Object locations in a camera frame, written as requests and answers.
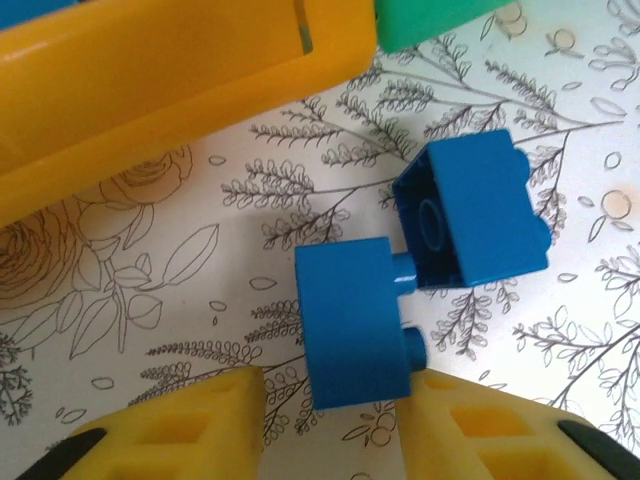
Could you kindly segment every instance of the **floral pattern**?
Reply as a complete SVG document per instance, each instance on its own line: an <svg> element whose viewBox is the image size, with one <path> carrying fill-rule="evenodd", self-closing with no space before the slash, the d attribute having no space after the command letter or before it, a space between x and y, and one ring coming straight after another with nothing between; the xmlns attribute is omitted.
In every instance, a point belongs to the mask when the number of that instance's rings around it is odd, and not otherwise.
<svg viewBox="0 0 640 480"><path fill-rule="evenodd" d="M403 249L394 179L428 141L498 128L530 160L550 268L416 293L403 321L433 368L577 412L640 454L636 5L516 2L0 230L3 472L253 365L264 478L402 478L393 403L313 409L292 250Z"/></svg>

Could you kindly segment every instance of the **black rubber part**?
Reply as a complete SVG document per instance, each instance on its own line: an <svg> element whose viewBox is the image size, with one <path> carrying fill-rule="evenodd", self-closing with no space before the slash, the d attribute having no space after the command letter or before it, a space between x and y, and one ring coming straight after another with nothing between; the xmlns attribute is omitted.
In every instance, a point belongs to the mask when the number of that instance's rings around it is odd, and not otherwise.
<svg viewBox="0 0 640 480"><path fill-rule="evenodd" d="M600 430L561 420L558 427L616 480L639 480L640 459Z"/></svg>
<svg viewBox="0 0 640 480"><path fill-rule="evenodd" d="M63 440L17 480L60 480L106 434L104 428L94 428Z"/></svg>

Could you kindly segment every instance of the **table surface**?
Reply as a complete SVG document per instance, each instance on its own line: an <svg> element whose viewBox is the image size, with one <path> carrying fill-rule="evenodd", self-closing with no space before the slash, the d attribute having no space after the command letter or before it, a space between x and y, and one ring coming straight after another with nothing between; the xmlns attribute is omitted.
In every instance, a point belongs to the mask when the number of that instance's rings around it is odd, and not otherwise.
<svg viewBox="0 0 640 480"><path fill-rule="evenodd" d="M500 127L529 155L550 268L416 293L403 318L433 368L640 452L639 54L638 0L522 1L0 230L3 478L245 364L267 368L261 478L403 478L392 403L309 408L293 247L403 249L390 182L428 140Z"/></svg>

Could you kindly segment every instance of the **yellow plastic piece with holes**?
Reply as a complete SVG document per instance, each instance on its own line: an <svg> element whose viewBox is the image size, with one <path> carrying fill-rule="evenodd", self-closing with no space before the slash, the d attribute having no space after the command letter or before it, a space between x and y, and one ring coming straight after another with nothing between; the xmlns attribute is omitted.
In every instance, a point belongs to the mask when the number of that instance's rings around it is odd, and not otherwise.
<svg viewBox="0 0 640 480"><path fill-rule="evenodd" d="M584 419L432 370L396 401L407 480L611 480L558 427Z"/></svg>
<svg viewBox="0 0 640 480"><path fill-rule="evenodd" d="M338 85L371 0L94 0L0 32L0 226Z"/></svg>
<svg viewBox="0 0 640 480"><path fill-rule="evenodd" d="M106 436L62 480L254 480L262 370L241 368L84 425Z"/></svg>

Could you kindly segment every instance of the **blue building block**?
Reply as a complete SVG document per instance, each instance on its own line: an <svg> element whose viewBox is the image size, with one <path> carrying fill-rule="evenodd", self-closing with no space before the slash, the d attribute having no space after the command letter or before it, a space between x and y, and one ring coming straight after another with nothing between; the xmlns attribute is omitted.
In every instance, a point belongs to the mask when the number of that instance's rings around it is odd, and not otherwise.
<svg viewBox="0 0 640 480"><path fill-rule="evenodd" d="M0 30L33 20L82 0L0 0Z"/></svg>
<svg viewBox="0 0 640 480"><path fill-rule="evenodd" d="M307 366L318 410L408 396L426 368L416 328L403 329L398 296L416 289L408 254L387 238L296 249Z"/></svg>
<svg viewBox="0 0 640 480"><path fill-rule="evenodd" d="M393 192L408 253L387 238L296 248L296 280L314 407L410 394L426 368L420 331L397 299L544 269L549 228L526 189L529 163L506 130L427 145Z"/></svg>
<svg viewBox="0 0 640 480"><path fill-rule="evenodd" d="M526 155L507 130L428 144L393 193L418 288L471 287L548 267Z"/></svg>

